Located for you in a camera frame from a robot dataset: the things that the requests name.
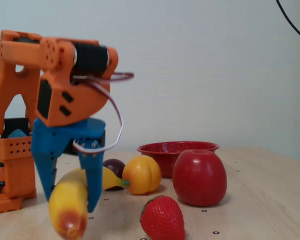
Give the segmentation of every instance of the white wall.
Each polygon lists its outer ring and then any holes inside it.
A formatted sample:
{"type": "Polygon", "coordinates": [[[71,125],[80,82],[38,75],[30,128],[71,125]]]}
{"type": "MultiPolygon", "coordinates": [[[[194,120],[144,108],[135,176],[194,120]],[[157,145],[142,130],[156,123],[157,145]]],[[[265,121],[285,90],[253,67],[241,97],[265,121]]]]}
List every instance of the white wall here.
{"type": "MultiPolygon", "coordinates": [[[[281,0],[300,29],[300,0],[281,0]]],[[[275,0],[0,0],[0,30],[116,47],[125,129],[115,149],[169,140],[260,146],[300,160],[300,37],[275,0]]],[[[21,98],[7,117],[22,117],[21,98]]],[[[107,142],[118,120],[96,117],[107,142]]]]}

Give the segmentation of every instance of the plastic fruit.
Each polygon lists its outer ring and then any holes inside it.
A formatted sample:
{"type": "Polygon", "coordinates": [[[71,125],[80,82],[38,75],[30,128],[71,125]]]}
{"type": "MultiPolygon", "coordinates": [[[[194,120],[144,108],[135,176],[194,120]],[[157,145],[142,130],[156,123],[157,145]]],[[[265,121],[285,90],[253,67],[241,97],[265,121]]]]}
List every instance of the plastic fruit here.
{"type": "Polygon", "coordinates": [[[162,175],[157,162],[149,156],[132,158],[124,167],[122,178],[130,181],[127,190],[135,195],[154,192],[161,183],[162,175]]]}
{"type": "Polygon", "coordinates": [[[179,199],[198,207],[217,204],[227,191],[225,167],[208,150],[183,151],[174,164],[172,181],[179,199]]]}
{"type": "MultiPolygon", "coordinates": [[[[122,161],[115,158],[107,159],[103,162],[103,166],[110,169],[118,178],[122,179],[122,173],[125,168],[125,164],[122,161]]],[[[121,186],[114,186],[106,190],[117,191],[122,189],[121,186]]]]}
{"type": "Polygon", "coordinates": [[[178,203],[168,196],[157,196],[144,206],[141,227],[152,240],[185,240],[184,216],[178,203]]]}
{"type": "Polygon", "coordinates": [[[65,240],[81,239],[88,221],[88,190],[85,171],[65,174],[49,199],[49,214],[54,230],[65,240]]]}
{"type": "Polygon", "coordinates": [[[113,171],[104,166],[102,170],[102,189],[106,190],[113,188],[114,186],[128,188],[130,186],[130,182],[128,180],[118,178],[113,171]]]}

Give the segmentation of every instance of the mounting hole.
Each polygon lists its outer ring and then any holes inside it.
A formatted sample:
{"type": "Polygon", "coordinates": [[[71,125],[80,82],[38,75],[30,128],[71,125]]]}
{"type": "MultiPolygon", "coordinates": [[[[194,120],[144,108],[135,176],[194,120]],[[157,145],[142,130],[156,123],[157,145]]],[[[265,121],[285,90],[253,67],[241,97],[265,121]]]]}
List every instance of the mounting hole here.
{"type": "Polygon", "coordinates": [[[15,65],[15,72],[20,73],[24,69],[24,66],[22,65],[15,65]]]}

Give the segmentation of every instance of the apple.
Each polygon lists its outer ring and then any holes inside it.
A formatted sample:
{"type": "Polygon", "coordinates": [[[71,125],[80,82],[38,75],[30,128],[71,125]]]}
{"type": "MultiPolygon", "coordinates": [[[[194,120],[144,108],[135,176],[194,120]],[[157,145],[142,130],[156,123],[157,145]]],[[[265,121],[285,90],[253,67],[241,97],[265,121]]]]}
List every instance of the apple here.
{"type": "Polygon", "coordinates": [[[197,207],[217,204],[227,191],[227,174],[221,159],[203,149],[185,150],[179,155],[172,182],[179,199],[197,207]]]}
{"type": "MultiPolygon", "coordinates": [[[[125,168],[125,164],[122,161],[120,161],[119,159],[111,158],[111,159],[105,160],[102,165],[104,167],[106,167],[107,169],[110,169],[112,172],[114,172],[114,174],[118,178],[122,179],[122,173],[125,168]]],[[[117,190],[122,190],[122,189],[123,189],[123,187],[121,187],[121,186],[114,186],[114,187],[108,188],[107,190],[117,191],[117,190]]]]}

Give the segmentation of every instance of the banana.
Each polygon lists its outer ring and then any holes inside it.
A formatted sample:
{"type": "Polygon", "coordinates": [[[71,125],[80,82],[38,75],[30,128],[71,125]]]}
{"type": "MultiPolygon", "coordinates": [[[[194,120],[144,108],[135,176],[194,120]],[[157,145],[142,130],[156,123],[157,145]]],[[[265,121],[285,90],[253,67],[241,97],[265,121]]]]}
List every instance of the banana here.
{"type": "Polygon", "coordinates": [[[113,171],[109,168],[103,167],[102,169],[102,189],[110,189],[112,187],[123,187],[128,188],[130,182],[128,180],[123,180],[115,175],[113,171]]]}
{"type": "MultiPolygon", "coordinates": [[[[128,188],[130,182],[102,168],[102,189],[115,186],[128,188]]],[[[65,240],[79,240],[88,221],[88,189],[86,171],[74,169],[66,173],[54,187],[49,199],[49,214],[54,230],[65,240]]]]}

